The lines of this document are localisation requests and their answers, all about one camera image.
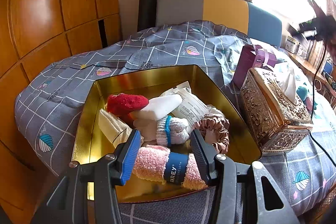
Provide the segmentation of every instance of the rolled pink towel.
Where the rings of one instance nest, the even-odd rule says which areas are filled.
[[[172,153],[169,148],[159,145],[147,145],[139,149],[133,174],[141,179],[162,184],[173,183],[192,190],[206,187],[194,154]]]

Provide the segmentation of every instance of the purple box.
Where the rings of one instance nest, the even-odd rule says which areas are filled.
[[[254,50],[252,45],[244,45],[238,60],[236,71],[233,75],[233,82],[241,89],[250,68],[261,68],[265,61],[265,52],[263,49]],[[277,58],[273,53],[268,53],[267,64],[274,67]]]

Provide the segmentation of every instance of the blue paper label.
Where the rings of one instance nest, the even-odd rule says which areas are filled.
[[[170,152],[166,169],[163,174],[165,181],[181,185],[187,171],[188,155]]]

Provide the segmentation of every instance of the brown scrunchie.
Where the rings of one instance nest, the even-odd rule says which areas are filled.
[[[229,121],[220,114],[205,114],[203,119],[194,123],[206,143],[214,146],[217,153],[226,154],[229,149]]]

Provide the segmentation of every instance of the bed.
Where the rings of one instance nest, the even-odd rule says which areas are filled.
[[[239,91],[231,80],[242,46],[250,43],[249,38],[274,46],[279,46],[281,40],[279,19],[242,0],[158,0],[156,22],[156,27],[125,41],[51,64],[16,98],[20,132],[55,175],[71,159],[81,109],[95,80],[134,70],[195,64],[239,109]],[[285,53],[276,52],[283,66],[294,68],[297,84],[306,82],[312,92],[303,72]],[[313,117],[313,135],[336,159],[336,115],[317,92],[315,100],[318,106]],[[260,161],[297,215],[321,201],[335,181],[336,169],[309,136],[291,152],[262,157]],[[298,187],[303,177],[308,178],[308,183],[304,188]],[[241,191],[240,187],[237,223],[241,222]],[[124,223],[131,219],[137,223],[206,223],[213,193],[214,189],[209,188],[171,201],[122,204],[122,217]]]

